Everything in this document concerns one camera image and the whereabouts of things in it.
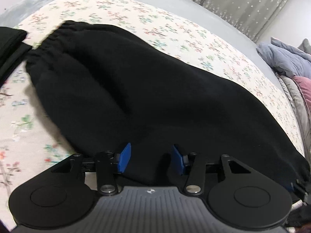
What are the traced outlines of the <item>black pants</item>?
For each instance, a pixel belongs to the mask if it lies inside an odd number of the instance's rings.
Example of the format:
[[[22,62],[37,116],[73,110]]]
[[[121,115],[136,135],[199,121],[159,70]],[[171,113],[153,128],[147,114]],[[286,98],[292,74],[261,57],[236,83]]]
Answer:
[[[131,144],[133,182],[183,185],[170,168],[175,144],[211,163],[232,156],[287,189],[310,182],[308,161],[252,93],[119,27],[64,22],[29,52],[26,71],[77,152]]]

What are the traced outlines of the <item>floral bed sheet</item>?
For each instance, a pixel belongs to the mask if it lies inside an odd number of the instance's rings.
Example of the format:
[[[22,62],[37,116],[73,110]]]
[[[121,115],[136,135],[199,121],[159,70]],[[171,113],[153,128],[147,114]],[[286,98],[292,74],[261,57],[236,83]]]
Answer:
[[[294,112],[274,73],[263,72],[223,38],[150,2],[138,0],[52,0],[19,23],[26,43],[38,47],[63,21],[112,24],[183,62],[238,83],[272,113],[295,148],[304,153]],[[21,63],[1,87],[1,221],[15,222],[8,208],[11,192],[73,153],[42,111]]]

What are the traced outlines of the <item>grey quilt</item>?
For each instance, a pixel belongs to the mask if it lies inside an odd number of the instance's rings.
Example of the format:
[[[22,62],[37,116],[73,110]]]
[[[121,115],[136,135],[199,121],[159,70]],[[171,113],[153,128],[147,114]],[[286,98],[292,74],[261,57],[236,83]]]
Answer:
[[[276,76],[296,117],[303,142],[304,156],[310,162],[310,110],[298,84],[287,76],[277,74]]]

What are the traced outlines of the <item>pink pillow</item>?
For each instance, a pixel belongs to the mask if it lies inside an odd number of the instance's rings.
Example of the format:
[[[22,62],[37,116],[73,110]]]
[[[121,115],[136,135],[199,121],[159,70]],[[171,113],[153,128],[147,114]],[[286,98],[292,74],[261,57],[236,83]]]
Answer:
[[[302,95],[310,110],[311,108],[311,80],[307,77],[293,76],[292,79],[298,84],[301,89]]]

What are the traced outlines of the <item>blue-grey blanket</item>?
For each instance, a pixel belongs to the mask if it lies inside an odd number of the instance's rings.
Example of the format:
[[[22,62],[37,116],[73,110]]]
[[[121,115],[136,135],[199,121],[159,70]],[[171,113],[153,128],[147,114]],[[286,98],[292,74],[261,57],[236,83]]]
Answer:
[[[260,43],[256,50],[269,67],[279,75],[310,79],[310,53],[273,37],[270,43]]]

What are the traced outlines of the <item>folded black garment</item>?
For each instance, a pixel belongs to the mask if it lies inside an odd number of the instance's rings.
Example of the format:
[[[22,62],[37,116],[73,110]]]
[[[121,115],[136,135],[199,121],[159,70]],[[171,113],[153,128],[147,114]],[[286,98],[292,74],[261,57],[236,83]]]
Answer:
[[[1,56],[0,56],[0,82],[1,86],[8,79],[10,74],[24,60],[27,53],[32,49],[31,45],[23,41],[27,37],[25,30],[1,26]]]

